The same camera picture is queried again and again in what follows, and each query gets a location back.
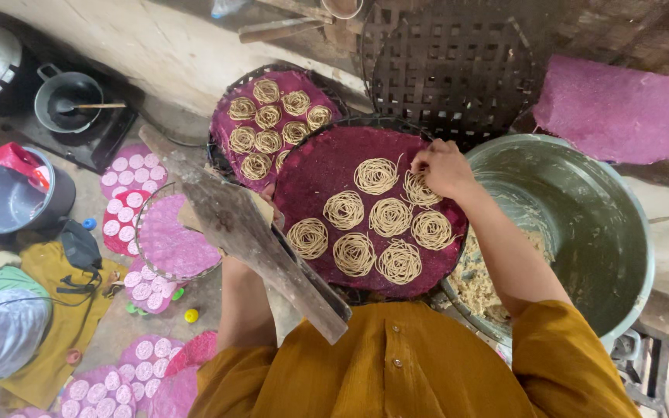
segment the gas stove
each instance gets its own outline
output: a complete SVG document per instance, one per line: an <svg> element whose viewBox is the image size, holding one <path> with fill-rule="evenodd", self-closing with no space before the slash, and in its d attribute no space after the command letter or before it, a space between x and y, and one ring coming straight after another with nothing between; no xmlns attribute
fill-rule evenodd
<svg viewBox="0 0 669 418"><path fill-rule="evenodd" d="M104 102L121 100L103 87ZM129 107L103 109L89 128L79 133L59 133L42 126L33 109L0 117L5 132L18 132L18 139L46 149L78 166L102 174L123 143L126 132L136 120L137 112Z"/></svg>

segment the metal bowl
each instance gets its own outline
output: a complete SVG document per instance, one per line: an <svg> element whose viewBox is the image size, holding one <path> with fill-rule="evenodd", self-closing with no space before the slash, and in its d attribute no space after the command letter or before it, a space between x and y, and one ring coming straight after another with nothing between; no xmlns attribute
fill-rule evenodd
<svg viewBox="0 0 669 418"><path fill-rule="evenodd" d="M621 176L547 135L497 138L466 157L505 214L544 235L572 303L604 345L612 344L639 317L655 272L647 218ZM451 299L475 327L510 345L509 327Z"/></svg>

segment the red plastic bag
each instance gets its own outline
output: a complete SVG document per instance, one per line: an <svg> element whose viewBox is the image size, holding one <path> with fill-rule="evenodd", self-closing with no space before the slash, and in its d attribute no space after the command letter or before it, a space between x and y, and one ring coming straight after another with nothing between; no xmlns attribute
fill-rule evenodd
<svg viewBox="0 0 669 418"><path fill-rule="evenodd" d="M35 174L35 169L41 164L32 154L14 142L0 147L0 165L32 178L36 184L40 183L40 179Z"/></svg>

